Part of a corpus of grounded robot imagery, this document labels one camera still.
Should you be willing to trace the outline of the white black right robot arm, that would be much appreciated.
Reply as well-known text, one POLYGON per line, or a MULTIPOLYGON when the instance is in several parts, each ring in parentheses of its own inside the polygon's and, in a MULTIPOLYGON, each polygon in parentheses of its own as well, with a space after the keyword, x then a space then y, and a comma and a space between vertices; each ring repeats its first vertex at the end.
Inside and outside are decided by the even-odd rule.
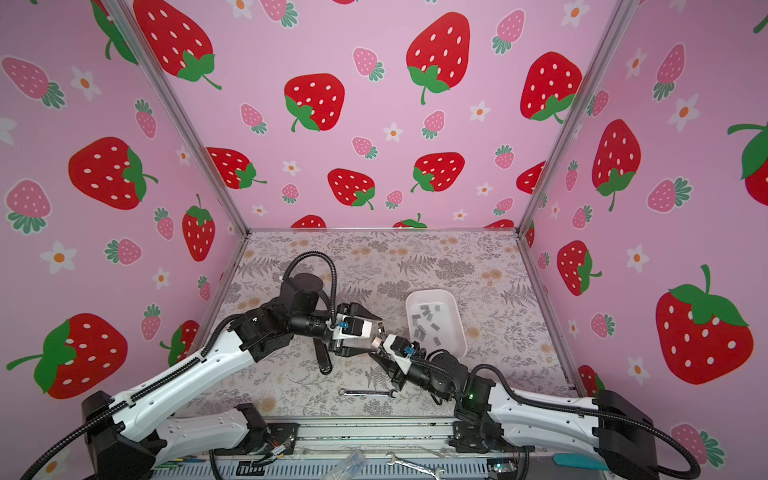
POLYGON ((696 479, 694 455, 620 394, 557 397, 513 388, 490 364, 468 368, 454 355, 428 355, 405 337, 388 334, 370 353, 395 389, 411 383, 437 401, 451 401, 454 416, 476 428, 481 441, 548 447, 602 461, 623 479, 696 479))

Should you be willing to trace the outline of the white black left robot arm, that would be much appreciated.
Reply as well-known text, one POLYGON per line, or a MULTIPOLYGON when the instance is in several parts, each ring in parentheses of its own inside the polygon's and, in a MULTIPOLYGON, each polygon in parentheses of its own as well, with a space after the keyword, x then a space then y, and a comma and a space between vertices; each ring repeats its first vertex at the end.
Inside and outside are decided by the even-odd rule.
POLYGON ((252 405, 196 418, 175 414, 212 385, 287 347, 295 336, 313 339, 326 354, 368 353, 352 342, 375 338, 381 319, 359 303, 337 303, 337 284, 327 254, 298 255, 287 266, 277 297, 226 317, 201 349, 115 396, 98 391, 86 398, 82 426, 43 453, 23 478, 34 478, 78 438, 86 441, 96 479, 140 479, 166 462, 205 450, 246 454, 260 449, 270 435, 252 405))

